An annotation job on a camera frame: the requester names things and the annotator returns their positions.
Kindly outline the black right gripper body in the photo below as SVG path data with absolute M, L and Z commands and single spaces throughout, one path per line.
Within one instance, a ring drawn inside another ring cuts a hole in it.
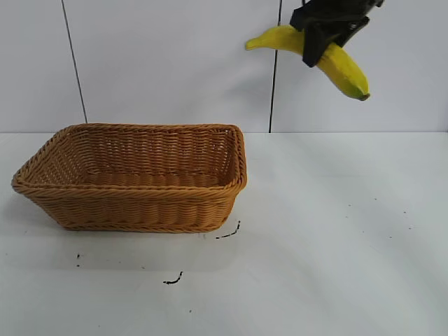
M 383 0 L 337 1 L 312 0 L 302 1 L 302 5 L 293 11 L 290 25 L 298 31 L 314 24 L 348 25 L 350 29 L 368 20 L 368 13 L 374 8 L 380 8 Z

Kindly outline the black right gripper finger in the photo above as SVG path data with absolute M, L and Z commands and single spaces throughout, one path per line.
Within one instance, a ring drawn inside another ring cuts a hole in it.
M 336 38 L 336 44 L 343 47 L 355 34 L 364 28 L 370 19 L 369 17 L 362 17 L 360 20 L 353 22 L 342 22 L 339 27 L 339 35 Z
M 341 31 L 324 29 L 304 30 L 303 62 L 310 68 L 315 67 L 326 48 L 341 35 Z

